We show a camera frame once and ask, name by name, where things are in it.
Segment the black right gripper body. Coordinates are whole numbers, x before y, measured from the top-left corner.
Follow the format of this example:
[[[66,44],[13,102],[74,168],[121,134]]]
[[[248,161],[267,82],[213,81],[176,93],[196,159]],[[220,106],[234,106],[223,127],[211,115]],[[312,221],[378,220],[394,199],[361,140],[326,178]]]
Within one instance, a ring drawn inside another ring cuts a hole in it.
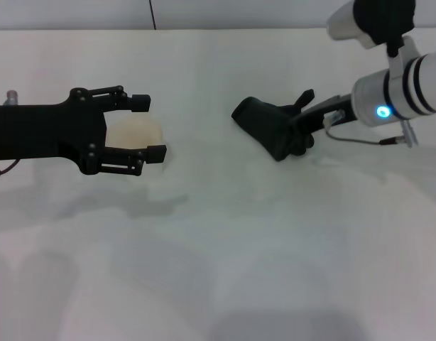
[[[338,95],[324,101],[324,127],[346,124],[356,120],[351,105],[351,95]]]

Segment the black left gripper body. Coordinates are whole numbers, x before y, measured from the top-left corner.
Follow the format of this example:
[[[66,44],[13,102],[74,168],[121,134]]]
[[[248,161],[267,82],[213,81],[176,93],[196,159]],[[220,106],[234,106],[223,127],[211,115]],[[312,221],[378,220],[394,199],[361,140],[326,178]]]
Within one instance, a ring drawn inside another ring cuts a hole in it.
[[[87,90],[62,103],[0,106],[0,161],[66,158],[85,175],[100,171],[107,126]]]

